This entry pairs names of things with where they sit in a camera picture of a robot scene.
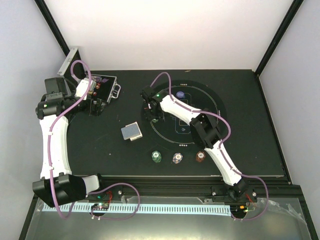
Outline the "purple small blind button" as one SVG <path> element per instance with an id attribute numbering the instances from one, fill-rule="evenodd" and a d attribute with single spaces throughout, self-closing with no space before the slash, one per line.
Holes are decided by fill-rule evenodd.
<path id="1" fill-rule="evenodd" d="M 184 99 L 185 98 L 185 93 L 183 91 L 178 91 L 176 93 L 176 97 L 179 99 Z"/>

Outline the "green poker chip stack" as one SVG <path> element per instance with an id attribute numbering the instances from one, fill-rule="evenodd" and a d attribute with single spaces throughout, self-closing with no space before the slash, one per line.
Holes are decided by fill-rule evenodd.
<path id="1" fill-rule="evenodd" d="M 159 151 L 155 150 L 152 152 L 151 158 L 155 163 L 160 163 L 162 160 L 162 155 Z"/>

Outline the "blue white poker chip stack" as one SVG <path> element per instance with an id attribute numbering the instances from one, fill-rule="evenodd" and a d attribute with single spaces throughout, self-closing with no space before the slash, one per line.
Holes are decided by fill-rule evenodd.
<path id="1" fill-rule="evenodd" d="M 175 164 L 179 164 L 183 159 L 183 155 L 179 152 L 175 153 L 172 157 L 172 162 Z"/>

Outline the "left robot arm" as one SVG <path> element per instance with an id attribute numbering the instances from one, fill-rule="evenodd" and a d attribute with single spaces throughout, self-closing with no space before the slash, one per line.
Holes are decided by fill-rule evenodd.
<path id="1" fill-rule="evenodd" d="M 75 85 L 64 77 L 52 77 L 44 83 L 46 93 L 35 109 L 43 137 L 43 162 L 40 180 L 33 182 L 32 190 L 52 208 L 84 200 L 89 193 L 101 200 L 108 192 L 101 175 L 73 175 L 67 147 L 71 119 L 79 112 L 90 111 L 94 104 L 97 115 L 104 108 L 103 102 L 91 97 L 96 82 L 86 77 Z"/>

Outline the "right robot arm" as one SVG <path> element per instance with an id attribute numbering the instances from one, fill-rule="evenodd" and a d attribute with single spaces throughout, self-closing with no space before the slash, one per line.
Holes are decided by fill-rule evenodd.
<path id="1" fill-rule="evenodd" d="M 163 119 L 164 114 L 169 113 L 189 126 L 194 144 L 204 149 L 219 169 L 231 201 L 238 202 L 246 195 L 247 183 L 227 153 L 218 126 L 218 120 L 224 122 L 229 137 L 231 128 L 225 119 L 186 104 L 174 97 L 170 91 L 155 92 L 152 87 L 146 86 L 140 96 L 147 105 L 145 111 L 148 120 Z"/>

